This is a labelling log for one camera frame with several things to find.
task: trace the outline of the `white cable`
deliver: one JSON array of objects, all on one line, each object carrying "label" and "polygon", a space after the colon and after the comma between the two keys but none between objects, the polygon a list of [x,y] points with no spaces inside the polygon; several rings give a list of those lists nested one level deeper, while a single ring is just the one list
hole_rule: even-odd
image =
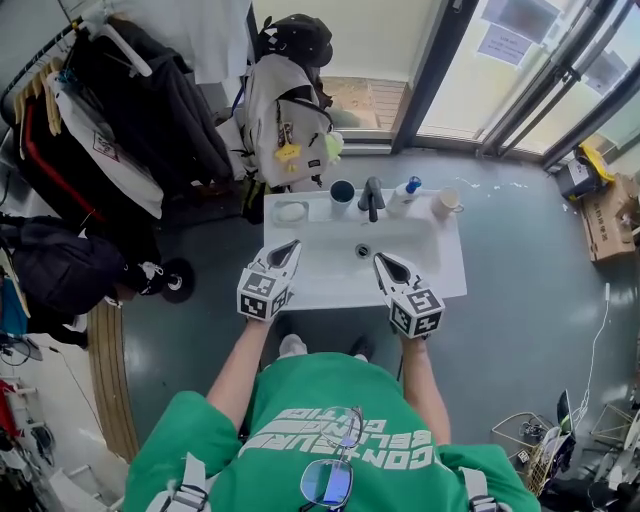
[{"label": "white cable", "polygon": [[591,367],[589,368],[589,379],[587,380],[587,389],[584,392],[584,396],[582,397],[582,402],[580,402],[580,407],[578,409],[576,409],[575,411],[573,411],[572,416],[573,421],[575,422],[576,426],[574,427],[574,430],[577,431],[578,427],[580,426],[580,422],[582,421],[582,418],[585,417],[585,415],[587,414],[587,410],[589,408],[589,393],[591,391],[591,376],[593,375],[593,363],[595,362],[595,358],[596,358],[596,342],[598,341],[598,337],[600,336],[600,333],[602,333],[602,331],[604,330],[604,326],[607,323],[607,316],[609,315],[609,283],[607,283],[606,288],[605,288],[605,301],[606,301],[606,308],[604,311],[604,318],[602,319],[602,325],[600,326],[600,330],[598,331],[598,333],[596,334],[596,337],[593,338],[593,344],[591,347]]}]

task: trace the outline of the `white t-shirt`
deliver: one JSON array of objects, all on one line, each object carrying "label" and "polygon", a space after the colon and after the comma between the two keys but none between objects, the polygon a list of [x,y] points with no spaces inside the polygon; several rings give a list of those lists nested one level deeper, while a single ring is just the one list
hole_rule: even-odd
[{"label": "white t-shirt", "polygon": [[162,217],[164,193],[151,175],[113,143],[111,127],[81,98],[56,80],[47,77],[69,133],[89,153],[106,176],[133,202],[155,218]]}]

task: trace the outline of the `floor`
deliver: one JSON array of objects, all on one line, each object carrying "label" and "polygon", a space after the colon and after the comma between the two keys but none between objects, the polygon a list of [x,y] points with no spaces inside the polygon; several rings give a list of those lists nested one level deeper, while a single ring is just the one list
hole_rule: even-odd
[{"label": "floor", "polygon": [[[581,425],[581,433],[588,432],[606,401],[624,398],[635,372],[635,258],[593,265],[580,216],[552,177],[527,164],[414,150],[345,157],[323,180],[326,187],[343,177],[361,187],[375,175],[391,188],[414,174],[425,188],[456,187],[465,206],[458,222],[468,295],[447,300],[443,328],[429,341],[454,442],[489,442],[491,427],[519,411],[555,418],[565,388],[578,406],[610,282],[609,321]],[[262,232],[237,218],[168,230],[160,244],[167,258],[191,261],[198,285],[181,305],[138,297],[124,308],[127,380],[140,443],[177,391],[206,393],[215,379],[244,324],[235,313],[235,289],[261,247]],[[383,308],[309,311],[296,313],[294,322],[311,351],[346,351],[358,334],[368,334],[376,345],[372,362],[396,375],[400,350],[386,315]],[[265,364],[276,351],[272,339]]]},{"label": "floor", "polygon": [[[43,361],[30,359],[15,368],[0,362],[0,376],[19,377],[21,387],[38,390],[36,395],[26,395],[27,402],[10,396],[11,405],[19,428],[24,427],[28,416],[36,422],[44,421],[49,427],[55,439],[54,467],[38,458],[35,443],[29,436],[25,437],[24,443],[39,461],[45,480],[58,469],[68,473],[88,464],[93,474],[84,472],[74,477],[73,481],[90,494],[101,493],[105,503],[113,503],[124,495],[129,466],[107,450],[100,426],[93,416],[96,403],[89,354],[78,347],[58,343],[48,334],[30,337],[40,346]],[[49,346],[59,350],[64,359],[62,355],[49,351]],[[4,357],[13,364],[21,361],[18,355],[14,355],[13,359]],[[21,409],[25,405],[28,412]],[[62,510],[55,501],[50,506],[52,512]]]}]

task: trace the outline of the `drain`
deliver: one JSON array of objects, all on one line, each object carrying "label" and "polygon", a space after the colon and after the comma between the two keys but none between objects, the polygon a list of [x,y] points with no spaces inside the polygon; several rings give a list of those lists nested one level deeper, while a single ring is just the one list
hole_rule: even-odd
[{"label": "drain", "polygon": [[356,245],[356,256],[360,259],[366,259],[371,254],[371,247],[365,244]]}]

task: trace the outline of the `green t-shirt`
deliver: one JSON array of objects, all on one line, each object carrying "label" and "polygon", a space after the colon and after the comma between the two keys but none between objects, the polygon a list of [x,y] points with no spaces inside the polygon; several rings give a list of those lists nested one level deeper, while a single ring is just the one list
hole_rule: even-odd
[{"label": "green t-shirt", "polygon": [[344,354],[321,353],[276,361],[258,376],[244,445],[201,395],[176,395],[131,464],[125,512],[145,511],[167,482],[180,482],[187,452],[205,463],[207,477],[220,473],[209,497],[214,512],[297,511],[306,503],[300,479],[307,465],[339,456],[318,421],[334,406],[360,406],[364,420],[360,444],[350,452],[346,512],[467,512],[459,467],[482,470],[490,495],[514,512],[540,511],[500,447],[435,447],[391,375]]}]

